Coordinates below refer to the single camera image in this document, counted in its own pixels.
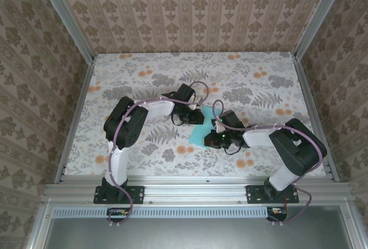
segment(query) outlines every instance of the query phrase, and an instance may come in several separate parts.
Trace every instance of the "floral tablecloth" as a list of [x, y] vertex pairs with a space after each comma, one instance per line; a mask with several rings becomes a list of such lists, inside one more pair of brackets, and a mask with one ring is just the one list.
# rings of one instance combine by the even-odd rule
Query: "floral tablecloth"
[[[65, 174], [104, 174], [108, 144], [103, 125], [119, 99], [148, 99], [182, 84], [206, 82], [205, 106], [225, 102], [247, 124], [311, 123], [288, 52], [136, 53], [98, 55]], [[195, 85], [197, 95], [205, 89]], [[131, 148], [128, 175], [270, 175], [281, 164], [274, 148], [242, 149], [235, 155], [188, 142], [193, 126], [175, 126], [168, 117], [146, 122]], [[325, 175], [322, 166], [312, 175]]]

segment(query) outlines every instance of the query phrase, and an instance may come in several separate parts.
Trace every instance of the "black mounting plate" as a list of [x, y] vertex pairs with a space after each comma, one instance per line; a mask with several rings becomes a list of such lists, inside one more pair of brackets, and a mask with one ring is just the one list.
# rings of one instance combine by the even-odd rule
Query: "black mounting plate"
[[298, 191], [292, 185], [283, 190], [282, 196], [276, 198], [274, 201], [271, 201], [266, 195], [264, 185], [246, 186], [246, 192], [248, 204], [284, 204], [285, 198], [287, 199], [288, 204], [299, 203]]
[[[134, 204], [143, 204], [144, 200], [144, 186], [127, 186], [125, 190], [132, 197]], [[93, 203], [95, 204], [129, 204], [129, 200], [126, 196], [121, 201], [117, 201], [115, 198], [109, 197], [106, 192], [106, 188], [103, 186], [97, 186]]]

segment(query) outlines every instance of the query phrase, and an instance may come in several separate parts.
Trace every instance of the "robotic arm base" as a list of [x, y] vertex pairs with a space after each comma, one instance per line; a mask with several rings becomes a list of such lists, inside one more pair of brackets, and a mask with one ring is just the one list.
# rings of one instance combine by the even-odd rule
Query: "robotic arm base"
[[248, 204], [288, 204], [299, 203], [297, 190], [289, 185], [283, 191], [277, 191], [267, 178], [264, 185], [246, 186]]
[[[127, 186], [128, 180], [121, 185], [133, 199], [134, 204], [143, 204], [144, 186]], [[101, 186], [97, 186], [93, 198], [95, 204], [129, 204], [126, 195], [117, 187], [112, 186], [103, 177]]]

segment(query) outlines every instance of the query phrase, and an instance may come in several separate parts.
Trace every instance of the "patterned wallpaper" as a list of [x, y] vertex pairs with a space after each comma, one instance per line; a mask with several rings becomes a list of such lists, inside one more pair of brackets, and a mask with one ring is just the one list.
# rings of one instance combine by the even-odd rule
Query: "patterned wallpaper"
[[65, 0], [95, 54], [294, 51], [319, 0]]
[[85, 70], [49, 0], [0, 0], [0, 248], [22, 248], [32, 229]]
[[336, 0], [302, 62], [339, 175], [368, 229], [368, 0]]

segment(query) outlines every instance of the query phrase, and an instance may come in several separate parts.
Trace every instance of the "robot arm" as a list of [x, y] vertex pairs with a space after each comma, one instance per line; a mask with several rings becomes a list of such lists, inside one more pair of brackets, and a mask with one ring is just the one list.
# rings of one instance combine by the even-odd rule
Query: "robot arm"
[[[116, 129], [123, 115], [135, 104], [135, 101], [128, 97], [122, 97], [120, 99], [103, 126], [106, 132], [106, 138], [109, 142], [110, 152], [113, 150], [111, 155], [112, 176], [119, 186], [125, 187], [127, 185], [126, 171], [129, 158], [129, 147], [134, 145], [139, 138], [145, 121], [157, 116], [176, 115], [183, 123], [203, 124], [204, 116], [199, 109], [196, 109], [196, 103], [185, 105], [172, 101], [172, 99], [174, 99], [182, 102], [189, 102], [193, 94], [194, 90], [191, 87], [182, 84], [178, 91], [163, 94], [162, 97], [158, 99], [147, 100], [132, 109], [117, 134], [116, 148], [114, 149], [113, 139]], [[109, 172], [105, 174], [102, 180], [102, 186], [108, 193], [114, 194], [118, 192]], [[121, 199], [122, 194], [120, 193], [117, 197]]]
[[[227, 126], [244, 128], [243, 123], [231, 110], [220, 115], [220, 120]], [[276, 148], [283, 160], [283, 165], [266, 179], [263, 188], [264, 194], [271, 202], [279, 198], [284, 200], [282, 192], [319, 162], [319, 155], [314, 146], [306, 138], [290, 130], [271, 128], [236, 131], [225, 129], [216, 120], [213, 124], [216, 126], [216, 130], [212, 130], [204, 141], [205, 145], [209, 147], [228, 148], [231, 144], [235, 144], [244, 148], [257, 146]], [[311, 138], [319, 147], [322, 156], [326, 156], [327, 150], [323, 143], [300, 120], [293, 118], [285, 126], [300, 131]]]

